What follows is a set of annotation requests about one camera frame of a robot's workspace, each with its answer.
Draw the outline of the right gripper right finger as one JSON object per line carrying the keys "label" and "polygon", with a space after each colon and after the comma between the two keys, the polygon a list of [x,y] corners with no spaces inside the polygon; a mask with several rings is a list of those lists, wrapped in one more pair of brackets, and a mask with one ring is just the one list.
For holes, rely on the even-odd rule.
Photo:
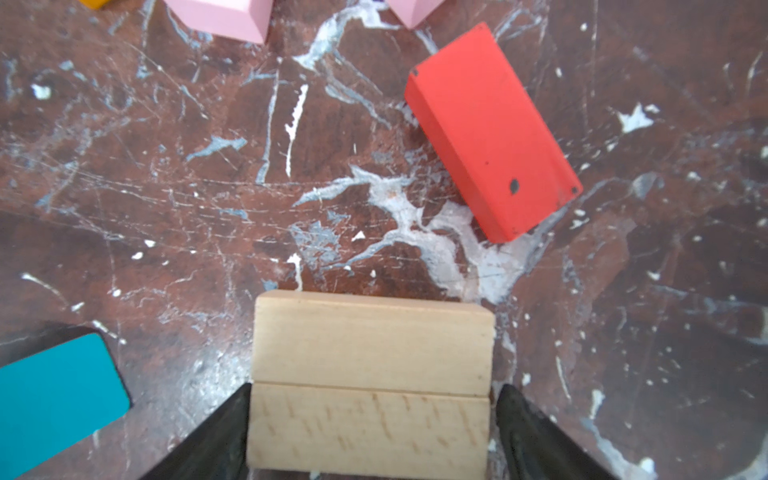
{"label": "right gripper right finger", "polygon": [[616,479],[511,384],[499,392],[496,424],[511,479]]}

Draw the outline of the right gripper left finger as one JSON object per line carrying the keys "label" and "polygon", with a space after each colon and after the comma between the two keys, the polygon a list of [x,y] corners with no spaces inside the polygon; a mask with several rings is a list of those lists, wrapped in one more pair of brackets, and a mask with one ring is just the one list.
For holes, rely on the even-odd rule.
{"label": "right gripper left finger", "polygon": [[142,479],[246,479],[251,387],[243,384]]}

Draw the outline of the natural wood block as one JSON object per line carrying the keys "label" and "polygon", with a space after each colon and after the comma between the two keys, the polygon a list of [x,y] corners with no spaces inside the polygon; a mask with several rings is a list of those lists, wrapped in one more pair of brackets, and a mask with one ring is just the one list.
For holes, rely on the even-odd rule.
{"label": "natural wood block", "polygon": [[470,303],[272,290],[255,302],[256,382],[483,397],[494,315]]}
{"label": "natural wood block", "polygon": [[483,479],[486,398],[255,384],[254,469],[403,479]]}

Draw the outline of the red rectangular block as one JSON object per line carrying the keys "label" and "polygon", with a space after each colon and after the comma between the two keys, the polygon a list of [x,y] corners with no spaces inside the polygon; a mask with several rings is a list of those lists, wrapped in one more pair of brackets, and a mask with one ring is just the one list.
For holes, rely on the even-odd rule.
{"label": "red rectangular block", "polygon": [[415,66],[405,100],[489,241],[515,240],[582,193],[487,24]]}

